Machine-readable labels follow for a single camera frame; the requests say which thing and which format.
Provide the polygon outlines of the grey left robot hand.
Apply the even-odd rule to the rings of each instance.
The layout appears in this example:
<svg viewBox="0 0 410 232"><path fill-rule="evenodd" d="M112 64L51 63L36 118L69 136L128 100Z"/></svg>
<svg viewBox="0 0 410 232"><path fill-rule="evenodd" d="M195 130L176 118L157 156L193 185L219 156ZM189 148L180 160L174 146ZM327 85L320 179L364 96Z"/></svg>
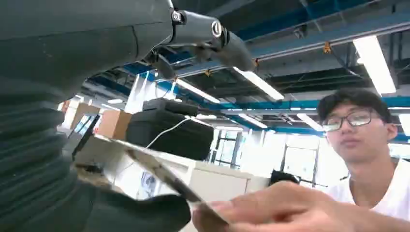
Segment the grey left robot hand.
<svg viewBox="0 0 410 232"><path fill-rule="evenodd" d="M143 60L172 72L161 45L197 46L226 66L255 68L218 19L170 0L3 0L0 3L0 229L3 232L177 232L186 196L136 201L78 178L62 152L57 107L83 82Z"/></svg>

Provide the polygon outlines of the person's hand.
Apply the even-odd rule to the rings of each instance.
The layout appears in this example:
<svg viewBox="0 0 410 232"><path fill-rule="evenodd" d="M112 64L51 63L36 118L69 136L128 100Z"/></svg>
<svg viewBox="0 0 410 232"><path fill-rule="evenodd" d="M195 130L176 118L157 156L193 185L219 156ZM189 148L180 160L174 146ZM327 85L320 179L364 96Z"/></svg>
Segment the person's hand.
<svg viewBox="0 0 410 232"><path fill-rule="evenodd" d="M199 232L408 232L409 221L385 216L288 181L213 207L228 225L201 208L192 221Z"/></svg>

